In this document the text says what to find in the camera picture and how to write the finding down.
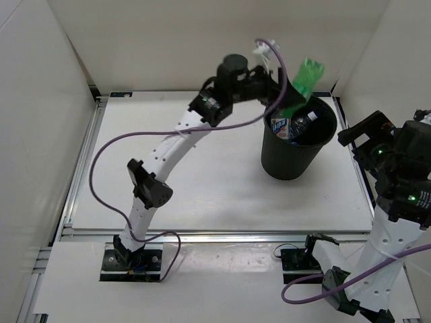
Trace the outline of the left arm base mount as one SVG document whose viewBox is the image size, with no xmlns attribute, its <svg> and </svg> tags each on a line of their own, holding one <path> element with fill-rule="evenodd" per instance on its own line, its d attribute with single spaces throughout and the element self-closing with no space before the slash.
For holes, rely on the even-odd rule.
<svg viewBox="0 0 431 323">
<path fill-rule="evenodd" d="M 123 264 L 116 255 L 112 244 L 104 249 L 99 281 L 156 283 L 160 280 L 162 265 L 162 245 L 144 248 L 137 260 Z"/>
</svg>

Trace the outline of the clear plastic bottle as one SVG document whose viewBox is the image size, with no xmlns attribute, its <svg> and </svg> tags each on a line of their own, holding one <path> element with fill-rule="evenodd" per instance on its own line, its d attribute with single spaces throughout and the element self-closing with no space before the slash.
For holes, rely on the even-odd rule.
<svg viewBox="0 0 431 323">
<path fill-rule="evenodd" d="M 306 116 L 293 119 L 290 124 L 290 139 L 293 140 L 303 135 L 317 118 L 318 116 L 312 111 Z"/>
</svg>

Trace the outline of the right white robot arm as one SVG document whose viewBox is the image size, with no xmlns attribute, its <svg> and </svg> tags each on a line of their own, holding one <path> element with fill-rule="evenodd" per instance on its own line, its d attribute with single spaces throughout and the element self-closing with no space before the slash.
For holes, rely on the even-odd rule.
<svg viewBox="0 0 431 323">
<path fill-rule="evenodd" d="M 403 266 L 401 253 L 430 227 L 430 111 L 416 110 L 401 128 L 376 111 L 339 132 L 338 141 L 347 146 L 362 135 L 367 140 L 352 153 L 376 180 L 376 205 L 359 260 L 349 267 L 339 244 L 319 234 L 307 237 L 302 260 L 324 272 L 323 292 L 349 283 L 325 298 L 337 311 L 361 313 L 370 322 L 394 322 L 389 297 Z"/>
</svg>

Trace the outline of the green plastic bottle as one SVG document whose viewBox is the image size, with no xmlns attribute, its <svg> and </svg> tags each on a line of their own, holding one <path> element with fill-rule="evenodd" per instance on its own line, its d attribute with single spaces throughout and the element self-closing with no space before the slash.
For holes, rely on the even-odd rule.
<svg viewBox="0 0 431 323">
<path fill-rule="evenodd" d="M 291 119 L 295 111 L 308 103 L 317 81 L 324 75 L 324 72 L 324 64 L 310 58 L 304 59 L 294 80 L 291 82 L 293 88 L 304 98 L 304 101 L 297 104 L 289 104 L 287 108 L 280 110 L 279 115 L 282 118 Z"/>
</svg>

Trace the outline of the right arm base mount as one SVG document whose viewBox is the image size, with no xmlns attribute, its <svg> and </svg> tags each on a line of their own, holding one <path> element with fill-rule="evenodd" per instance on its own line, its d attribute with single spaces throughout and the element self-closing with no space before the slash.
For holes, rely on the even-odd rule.
<svg viewBox="0 0 431 323">
<path fill-rule="evenodd" d="M 311 275 L 322 275 L 320 265 L 312 256 L 312 249 L 317 240 L 322 240 L 323 234 L 311 234 L 306 237 L 304 247 L 283 243 L 273 250 L 273 256 L 281 261 L 284 284 Z"/>
</svg>

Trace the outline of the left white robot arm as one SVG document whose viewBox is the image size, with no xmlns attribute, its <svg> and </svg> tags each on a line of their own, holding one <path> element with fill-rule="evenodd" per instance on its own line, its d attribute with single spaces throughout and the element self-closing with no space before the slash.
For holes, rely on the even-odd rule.
<svg viewBox="0 0 431 323">
<path fill-rule="evenodd" d="M 198 141 L 221 128 L 220 123 L 231 115 L 235 104 L 258 100 L 267 105 L 267 111 L 290 110 L 309 97 L 303 85 L 289 81 L 283 67 L 279 68 L 279 80 L 274 81 L 271 71 L 261 65 L 249 69 L 242 55 L 224 57 L 216 75 L 203 84 L 175 129 L 145 159 L 128 162 L 133 204 L 126 228 L 113 240 L 119 263 L 126 269 L 142 263 L 150 223 L 157 209 L 173 195 L 166 183 L 171 171 Z"/>
</svg>

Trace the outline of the red label clear bottle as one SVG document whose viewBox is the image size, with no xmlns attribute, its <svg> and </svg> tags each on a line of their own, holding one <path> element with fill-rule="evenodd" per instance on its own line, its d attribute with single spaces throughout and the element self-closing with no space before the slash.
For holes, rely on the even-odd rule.
<svg viewBox="0 0 431 323">
<path fill-rule="evenodd" d="M 282 117 L 271 117 L 270 128 L 274 135 L 285 141 L 291 137 L 291 119 Z"/>
</svg>

